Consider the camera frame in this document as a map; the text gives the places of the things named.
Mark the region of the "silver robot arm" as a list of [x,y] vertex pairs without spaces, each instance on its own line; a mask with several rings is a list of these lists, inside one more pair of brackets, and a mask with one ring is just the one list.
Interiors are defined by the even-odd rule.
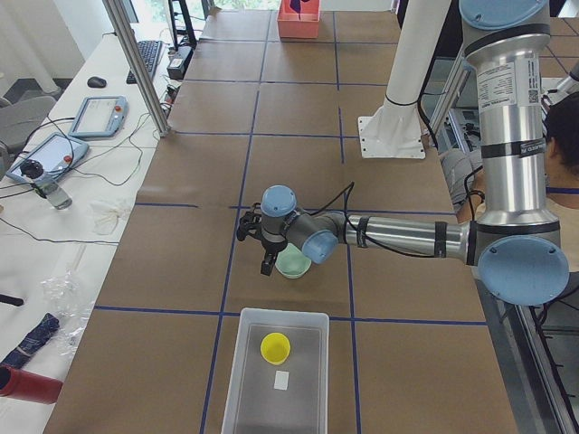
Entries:
[[477,269],[494,296],[534,306],[569,279],[560,223],[546,205],[539,53],[550,39],[546,1],[462,1],[463,47],[475,69],[485,212],[462,224],[413,222],[347,211],[311,214],[284,185],[268,188],[241,217],[236,236],[260,241],[270,275],[288,244],[313,262],[338,244],[379,247],[417,258],[454,258]]

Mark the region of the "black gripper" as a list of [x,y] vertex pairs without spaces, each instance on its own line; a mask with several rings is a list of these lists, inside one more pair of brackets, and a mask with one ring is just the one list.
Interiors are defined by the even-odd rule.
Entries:
[[267,238],[261,230],[261,214],[258,209],[259,203],[254,203],[249,211],[240,218],[236,230],[238,241],[244,241],[248,236],[261,243],[265,254],[261,262],[261,274],[270,276],[277,260],[277,255],[286,249],[286,241],[281,236],[275,236],[272,240]]

